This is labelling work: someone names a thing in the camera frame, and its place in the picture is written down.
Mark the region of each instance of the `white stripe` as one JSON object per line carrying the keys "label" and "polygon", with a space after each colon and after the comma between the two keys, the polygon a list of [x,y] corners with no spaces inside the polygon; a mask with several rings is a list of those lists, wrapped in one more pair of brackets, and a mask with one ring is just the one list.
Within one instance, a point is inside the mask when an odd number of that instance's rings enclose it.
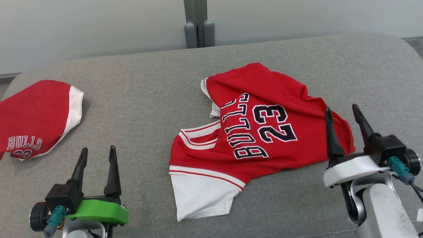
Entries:
{"label": "white stripe", "polygon": [[183,131],[185,131],[185,132],[187,132],[187,133],[189,133],[189,132],[190,132],[190,131],[192,131],[192,130],[197,131],[197,130],[199,130],[199,129],[204,129],[204,128],[206,128],[206,127],[211,127],[211,126],[213,126],[213,125],[215,125],[215,124],[218,124],[218,123],[220,123],[220,120],[217,120],[217,121],[215,121],[215,122],[209,123],[209,124],[204,125],[204,126],[195,127],[195,128],[189,128],[189,129],[182,129],[182,130],[183,130]]}
{"label": "white stripe", "polygon": [[171,165],[169,167],[169,170],[179,170],[179,171],[192,172],[192,173],[198,173],[198,174],[206,174],[206,175],[211,175],[211,176],[215,176],[215,177],[220,177],[220,178],[227,179],[227,180],[239,185],[241,188],[245,187],[245,183],[242,182],[241,180],[235,178],[235,177],[232,177],[232,176],[224,174],[224,173],[208,170],[208,169],[196,169],[196,168],[189,168],[189,167]]}
{"label": "white stripe", "polygon": [[210,118],[220,117],[220,108],[213,102],[212,98],[209,95],[209,91],[207,90],[207,79],[208,78],[205,78],[201,81],[200,87],[203,93],[211,100]]}
{"label": "white stripe", "polygon": [[210,135],[212,134],[215,130],[220,129],[220,121],[217,122],[213,122],[211,124],[208,124],[206,126],[212,125],[210,127],[201,129],[201,130],[196,130],[195,129],[182,129],[182,131],[189,137],[189,138],[197,138],[197,137],[202,137],[202,136],[206,136],[206,135]]}
{"label": "white stripe", "polygon": [[201,146],[193,145],[193,144],[191,144],[192,142],[188,141],[188,139],[185,137],[185,135],[182,132],[180,132],[178,134],[178,136],[182,139],[184,144],[190,149],[197,149],[197,150],[211,149],[211,148],[214,148],[214,146],[216,145],[216,143],[212,143],[212,144],[208,144],[208,145],[201,145]]}
{"label": "white stripe", "polygon": [[200,177],[200,178],[206,178],[206,179],[210,179],[210,180],[214,180],[214,181],[219,181],[220,183],[225,183],[225,184],[228,184],[228,185],[230,185],[231,187],[233,187],[233,188],[235,188],[236,190],[238,190],[238,191],[242,191],[242,189],[240,189],[238,186],[236,186],[235,184],[233,184],[233,183],[230,183],[230,182],[228,182],[228,181],[226,181],[226,180],[222,180],[222,179],[220,179],[220,178],[215,178],[215,177],[210,177],[210,176],[207,176],[207,175],[200,175],[200,174],[189,174],[189,173],[185,173],[185,172],[169,172],[169,174],[172,176],[172,175],[187,175],[187,176],[192,176],[192,177]]}
{"label": "white stripe", "polygon": [[215,138],[215,139],[213,139],[213,140],[211,140],[211,141],[206,141],[206,142],[201,142],[201,143],[195,143],[195,142],[193,142],[193,141],[191,141],[191,140],[190,140],[192,137],[187,136],[187,134],[186,134],[183,130],[181,131],[181,133],[182,133],[182,134],[184,134],[184,135],[185,135],[185,137],[187,137],[187,138],[188,138],[188,142],[189,142],[191,145],[204,145],[204,144],[210,144],[210,143],[212,143],[212,142],[216,142],[216,141],[217,141],[217,138]]}
{"label": "white stripe", "polygon": [[68,134],[68,132],[81,122],[83,97],[83,92],[74,86],[71,86],[69,90],[69,113],[63,134],[60,136],[60,139],[57,141],[57,143],[54,144],[47,152],[36,155],[34,157],[43,156],[52,151],[54,147],[56,147],[56,145]]}

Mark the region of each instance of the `jersey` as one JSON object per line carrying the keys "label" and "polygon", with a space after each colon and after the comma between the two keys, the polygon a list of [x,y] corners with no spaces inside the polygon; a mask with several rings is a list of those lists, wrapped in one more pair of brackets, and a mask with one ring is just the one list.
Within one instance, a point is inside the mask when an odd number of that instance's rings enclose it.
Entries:
{"label": "jersey", "polygon": [[0,159],[25,160],[50,152],[81,121],[84,93],[42,80],[0,102]]}
{"label": "jersey", "polygon": [[[201,88],[220,120],[182,129],[173,142],[178,221],[228,214],[251,179],[327,160],[327,106],[300,82],[253,63],[206,78]],[[341,146],[353,152],[348,123],[333,117]]]}

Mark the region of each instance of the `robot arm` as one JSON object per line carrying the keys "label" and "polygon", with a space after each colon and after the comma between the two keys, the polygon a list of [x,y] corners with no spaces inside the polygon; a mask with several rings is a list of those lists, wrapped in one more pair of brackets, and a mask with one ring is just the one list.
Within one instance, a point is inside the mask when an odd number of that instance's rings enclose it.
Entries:
{"label": "robot arm", "polygon": [[[341,187],[350,220],[357,224],[357,238],[417,238],[395,192],[392,176],[397,173],[395,177],[416,190],[413,182],[420,172],[419,157],[394,135],[382,137],[375,133],[356,104],[352,109],[363,136],[364,152],[344,155],[333,129],[332,113],[327,108],[329,167],[323,177],[325,186]],[[357,191],[360,185],[367,187]]]}
{"label": "robot arm", "polygon": [[[46,202],[38,202],[30,213],[33,231],[44,231],[52,237],[56,228],[63,228],[63,238],[112,238],[113,227],[124,226],[129,213],[121,203],[116,148],[110,146],[109,174],[104,195],[84,196],[82,180],[87,165],[88,149],[82,149],[71,179],[66,184],[55,184],[47,194]],[[101,236],[90,230],[99,229]]]}

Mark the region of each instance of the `green plastic part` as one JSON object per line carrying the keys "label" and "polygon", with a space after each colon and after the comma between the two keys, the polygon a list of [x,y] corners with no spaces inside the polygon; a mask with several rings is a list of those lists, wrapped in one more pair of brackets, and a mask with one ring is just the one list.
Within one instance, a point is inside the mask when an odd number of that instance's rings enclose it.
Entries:
{"label": "green plastic part", "polygon": [[83,200],[75,214],[66,215],[65,217],[112,224],[128,224],[129,222],[129,212],[124,207],[117,203],[96,199]]}

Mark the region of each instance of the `white sleeve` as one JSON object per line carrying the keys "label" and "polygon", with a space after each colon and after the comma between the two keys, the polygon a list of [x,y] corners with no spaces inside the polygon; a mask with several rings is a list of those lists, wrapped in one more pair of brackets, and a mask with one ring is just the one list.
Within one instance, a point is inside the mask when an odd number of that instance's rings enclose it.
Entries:
{"label": "white sleeve", "polygon": [[171,174],[170,177],[178,221],[229,214],[233,198],[241,191],[221,180],[194,174]]}
{"label": "white sleeve", "polygon": [[205,78],[201,81],[200,87],[201,87],[201,90],[203,91],[203,93],[211,100],[210,118],[220,117],[220,108],[213,102],[213,100],[211,99],[211,97],[209,95],[209,92],[207,91],[207,85],[206,85],[207,79],[208,78]]}
{"label": "white sleeve", "polygon": [[54,144],[47,152],[39,154],[39,155],[35,155],[33,156],[33,158],[50,153],[54,149],[54,147],[56,147],[56,145],[68,134],[68,132],[81,122],[83,97],[84,97],[84,93],[71,85],[69,89],[68,119],[66,121],[66,126],[65,126],[65,130],[63,134],[60,136],[56,144]]}

